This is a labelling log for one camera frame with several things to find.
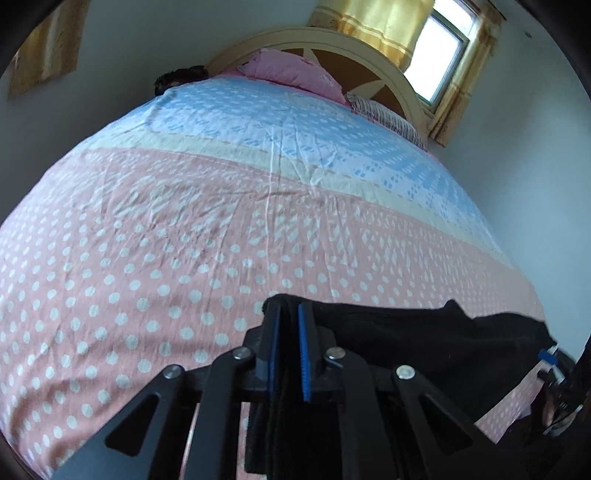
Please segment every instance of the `window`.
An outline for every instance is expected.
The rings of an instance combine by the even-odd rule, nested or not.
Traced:
[[[469,43],[476,14],[462,0],[436,0],[404,73],[414,90],[434,110]]]

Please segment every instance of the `headboard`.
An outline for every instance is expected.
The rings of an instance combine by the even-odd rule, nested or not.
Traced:
[[[302,55],[324,67],[345,92],[371,98],[411,122],[427,142],[427,124],[406,77],[382,53],[357,38],[316,27],[285,28],[246,38],[209,62],[211,76],[246,63],[261,48]]]

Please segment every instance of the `yellow curtain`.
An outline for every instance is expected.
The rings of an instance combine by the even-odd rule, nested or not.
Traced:
[[[504,18],[489,2],[481,7],[474,35],[429,127],[429,136],[446,146],[466,111],[486,62],[493,55]]]
[[[10,97],[76,70],[89,2],[62,2],[31,32],[15,58]]]
[[[363,40],[404,72],[434,3],[435,0],[320,0],[309,25]]]

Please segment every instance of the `bedspread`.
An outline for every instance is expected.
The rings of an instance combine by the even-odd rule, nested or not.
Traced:
[[[277,292],[543,318],[442,165],[336,103],[236,77],[79,144],[2,225],[0,265],[0,427],[45,477],[165,365],[240,345]],[[532,371],[477,425],[498,440],[539,387]]]

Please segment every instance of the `striped pillow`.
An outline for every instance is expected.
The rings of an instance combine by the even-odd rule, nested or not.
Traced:
[[[392,110],[374,100],[360,97],[354,93],[347,93],[346,96],[355,113],[363,115],[370,120],[389,128],[401,137],[407,139],[410,143],[415,144],[421,150],[424,150],[425,152],[427,151],[427,147],[421,136],[418,134],[417,129],[400,115],[397,115]]]

